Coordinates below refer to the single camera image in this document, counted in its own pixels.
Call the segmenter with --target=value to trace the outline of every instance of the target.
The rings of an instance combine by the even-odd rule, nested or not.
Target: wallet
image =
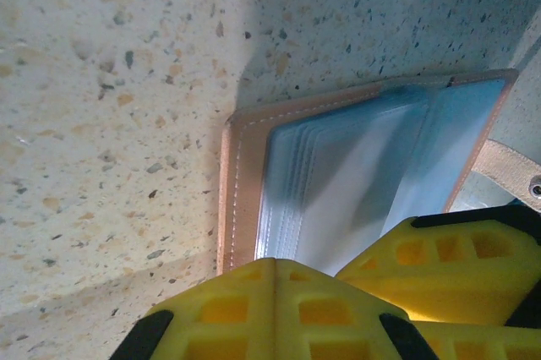
[[[389,79],[235,112],[218,273],[277,257],[334,275],[403,219],[448,211],[516,77]]]

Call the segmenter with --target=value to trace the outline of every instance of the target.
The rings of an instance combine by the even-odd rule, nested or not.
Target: white stitching
[[[503,79],[503,80],[505,80],[505,76],[494,77],[492,79]],[[404,82],[403,85],[431,85],[431,84],[444,84],[445,82],[446,82],[445,79],[439,79],[439,80],[436,80],[436,81],[419,80],[419,81],[413,81],[413,82]],[[454,82],[453,85],[465,85],[465,84],[469,84],[469,83],[473,83],[473,82],[482,82],[482,81],[480,81],[479,77],[477,77],[475,79],[467,79],[467,80],[463,80],[463,81],[458,80],[457,82]],[[255,124],[263,123],[263,122],[266,122],[266,121],[271,121],[271,120],[277,119],[279,117],[297,115],[299,113],[308,112],[308,111],[316,111],[318,109],[325,108],[325,107],[328,107],[328,106],[336,106],[336,105],[341,105],[341,104],[345,104],[345,103],[348,103],[348,102],[362,101],[362,100],[364,100],[364,99],[366,99],[366,98],[368,98],[368,97],[370,97],[372,95],[375,95],[375,94],[377,94],[378,92],[381,92],[381,91],[385,91],[385,90],[382,90],[382,89],[372,90],[372,91],[370,91],[370,92],[368,92],[366,94],[363,94],[362,96],[357,97],[357,98],[351,98],[351,99],[347,99],[347,100],[344,100],[344,101],[335,101],[335,102],[332,102],[332,103],[313,106],[311,108],[304,108],[304,109],[299,109],[299,110],[291,111],[291,112],[287,112],[287,113],[281,113],[279,115],[275,115],[275,116],[271,116],[271,117],[264,117],[262,119],[259,119],[259,120],[256,120],[256,121],[251,121],[251,122],[248,122],[248,123],[244,124],[244,126],[242,127],[242,129],[240,131],[240,134],[238,136],[237,156],[235,158],[235,186],[234,186],[235,191],[233,193],[233,202],[232,202],[232,205],[233,205],[232,235],[231,235],[231,249],[229,251],[229,256],[230,256],[229,268],[230,269],[233,268],[233,264],[234,264],[233,254],[235,253],[235,232],[237,230],[238,173],[239,173],[239,163],[240,163],[240,152],[241,152],[241,147],[242,147],[242,144],[243,144],[243,136],[244,136],[244,132],[246,131],[246,128],[249,127],[249,126],[255,125]],[[499,109],[500,109],[500,104],[496,106],[495,110],[499,111]],[[492,123],[495,120],[496,115],[497,115],[496,113],[493,115],[493,117],[489,120],[489,123]],[[480,146],[478,146],[478,148],[476,148],[475,151],[478,152],[479,150],[480,150]],[[463,180],[465,175],[467,175],[466,172],[464,173],[464,175],[462,175],[460,177],[461,181]]]

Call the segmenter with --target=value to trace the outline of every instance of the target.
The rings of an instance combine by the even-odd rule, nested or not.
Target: tan leather wallet
[[[426,118],[420,124],[421,129],[419,130],[420,132],[432,129],[435,131],[435,133],[425,136],[430,141],[415,140],[415,148],[419,149],[425,147],[424,144],[433,144],[433,140],[437,140],[439,132],[447,133],[447,136],[453,134],[453,139],[460,137],[457,131],[462,130],[461,128],[458,128],[455,131],[456,133],[452,130],[461,123],[463,115],[474,113],[472,111],[462,112],[460,109],[462,104],[464,108],[467,108],[468,104],[473,104],[473,101],[470,102],[466,98],[471,96],[475,102],[479,102],[479,105],[486,105],[488,109],[485,115],[479,112],[479,119],[472,121],[475,125],[478,125],[479,131],[474,133],[474,142],[466,142],[464,147],[467,148],[467,153],[463,160],[453,157],[452,153],[454,151],[451,150],[452,148],[448,151],[450,161],[460,161],[461,166],[460,170],[452,178],[451,187],[448,190],[445,187],[445,189],[441,190],[442,193],[445,193],[445,206],[441,206],[437,210],[445,211],[450,208],[466,175],[470,172],[516,77],[516,70],[503,69],[481,74],[388,79],[323,95],[308,96],[235,112],[227,121],[221,143],[218,274],[244,265],[255,258],[257,238],[260,232],[260,210],[264,200],[265,170],[268,170],[269,145],[273,131],[277,128],[282,128],[288,124],[305,122],[312,117],[325,118],[326,113],[345,111],[346,108],[352,106],[360,108],[358,113],[361,115],[359,116],[368,116],[363,111],[364,105],[367,108],[379,108],[380,106],[376,102],[379,99],[383,100],[381,105],[384,105],[387,99],[400,100],[402,94],[417,91],[421,100],[419,103],[423,103],[425,105],[423,107],[426,109],[424,115]],[[439,94],[446,95],[440,99],[438,98]],[[453,102],[447,101],[460,97],[464,99],[460,105],[454,105]],[[436,122],[437,119],[440,119],[439,117],[445,120],[444,123]],[[424,168],[416,168],[417,171],[409,169],[410,172],[426,171],[426,165],[431,164],[429,160],[430,153],[424,153],[421,150],[413,152],[413,155],[417,156],[412,157],[414,160],[417,159],[416,164]],[[395,199],[397,197],[394,194],[407,186],[407,184],[399,182],[397,180],[396,189],[392,190]],[[401,197],[399,202],[404,205],[406,199]],[[400,211],[396,217],[403,212],[410,213],[411,211],[404,208],[404,206],[395,210]],[[426,212],[417,213],[416,210],[413,210],[413,214],[427,215]]]

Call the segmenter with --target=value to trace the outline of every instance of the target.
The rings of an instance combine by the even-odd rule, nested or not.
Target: black rubber corner
[[[525,232],[541,245],[541,215],[523,205],[504,205],[481,210],[464,210],[446,214],[420,216],[412,227],[435,227],[476,221],[494,220]]]
[[[515,312],[505,322],[505,326],[541,329],[541,280],[522,300]]]
[[[172,318],[163,310],[139,319],[109,360],[150,360]]]
[[[439,360],[413,324],[393,314],[381,314],[380,322],[402,360]]]

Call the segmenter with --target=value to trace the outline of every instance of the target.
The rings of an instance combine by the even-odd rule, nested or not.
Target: stone countertop
[[[214,275],[237,107],[518,67],[493,137],[541,160],[540,1],[0,0],[0,357],[107,358]]]

